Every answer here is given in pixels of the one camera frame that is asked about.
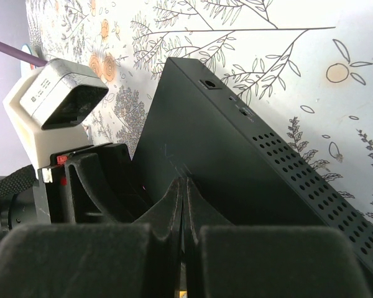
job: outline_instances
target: botanical print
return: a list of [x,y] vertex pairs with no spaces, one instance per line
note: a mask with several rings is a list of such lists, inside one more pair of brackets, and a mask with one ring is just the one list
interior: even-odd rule
[[[152,79],[160,78],[165,60],[170,56],[199,58],[214,73],[218,66],[225,68],[226,56],[235,55],[232,52],[235,51],[232,45],[233,41],[236,40],[233,36],[235,33],[264,30],[231,29],[242,8],[250,10],[253,16],[259,16],[265,20],[272,28],[271,30],[288,30],[287,28],[280,29],[270,21],[269,6],[272,0],[201,0],[200,2],[199,4],[195,0],[158,1],[152,7],[157,15],[155,26],[158,30],[152,30],[146,17],[143,17],[141,13],[136,15],[131,22],[131,27],[135,33],[133,36],[134,57],[136,59],[134,67],[151,71]],[[210,11],[209,19],[203,17],[203,11]],[[223,28],[215,29],[211,25],[211,20],[216,18],[222,20]],[[173,27],[178,20],[186,22],[189,19],[202,20],[205,23],[205,28],[200,30],[188,30],[187,27],[185,27],[185,30],[167,29]],[[230,80],[237,83],[230,87],[247,104],[250,104],[254,97],[261,99],[266,94],[270,97],[275,82],[286,89],[285,81],[280,77],[285,67],[289,67],[297,76],[301,76],[297,65],[290,59],[295,42],[305,32],[318,29],[329,29],[329,27],[290,29],[299,30],[300,33],[283,53],[266,55],[267,62],[262,58],[255,58],[249,67],[233,65],[234,68],[231,69],[230,73],[224,74],[222,80],[226,84]],[[202,39],[199,44],[193,41],[194,36],[207,32],[216,33],[211,35],[208,43],[206,41],[202,42]]]
[[[26,9],[38,55],[88,65],[108,86],[83,122],[95,144],[126,143],[133,154],[166,59],[197,58],[264,120],[276,118],[280,136],[373,222],[373,171],[356,166],[373,169],[373,20],[354,27],[343,17],[361,11],[358,0],[328,18],[337,4],[326,1],[316,20],[303,0],[26,0]],[[356,158],[362,142],[369,156]]]
[[148,115],[144,103],[139,101],[139,91],[121,86],[113,113],[122,123],[122,129],[116,132],[117,142],[127,144],[133,156]]
[[353,70],[352,72],[349,67],[357,68],[372,65],[373,63],[364,61],[356,61],[351,63],[351,57],[349,56],[347,47],[337,39],[333,39],[333,42],[339,50],[340,54],[347,61],[347,66],[344,63],[336,63],[329,66],[326,72],[326,77],[329,82],[340,83],[348,79],[348,77],[350,76],[352,79],[361,83],[362,85],[366,85],[366,81],[364,80],[364,78],[357,74],[355,70]]
[[[318,153],[318,150],[305,150],[309,142],[302,141],[303,132],[300,131],[300,126],[298,125],[300,121],[297,119],[298,117],[289,119],[292,126],[288,126],[288,130],[290,132],[287,133],[287,136],[291,138],[292,141],[288,142],[288,145],[292,149],[294,149],[305,160],[306,163],[308,163],[316,172],[318,172],[318,174],[320,174],[320,171],[327,172],[325,174],[320,174],[325,181],[330,182],[342,178],[340,174],[332,173],[330,169],[328,169],[328,165],[330,164],[328,160],[315,159],[315,155]],[[346,199],[355,199],[355,197],[352,194],[346,191],[339,191],[339,194]]]

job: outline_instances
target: purple cable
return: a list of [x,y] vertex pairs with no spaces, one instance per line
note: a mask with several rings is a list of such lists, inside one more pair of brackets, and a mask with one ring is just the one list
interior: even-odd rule
[[12,56],[14,58],[17,58],[19,60],[28,62],[36,67],[45,66],[47,64],[47,61],[40,59],[39,57],[35,57],[33,55],[25,53],[21,50],[18,50],[17,48],[13,48],[2,42],[0,42],[0,52],[7,54],[9,56]]

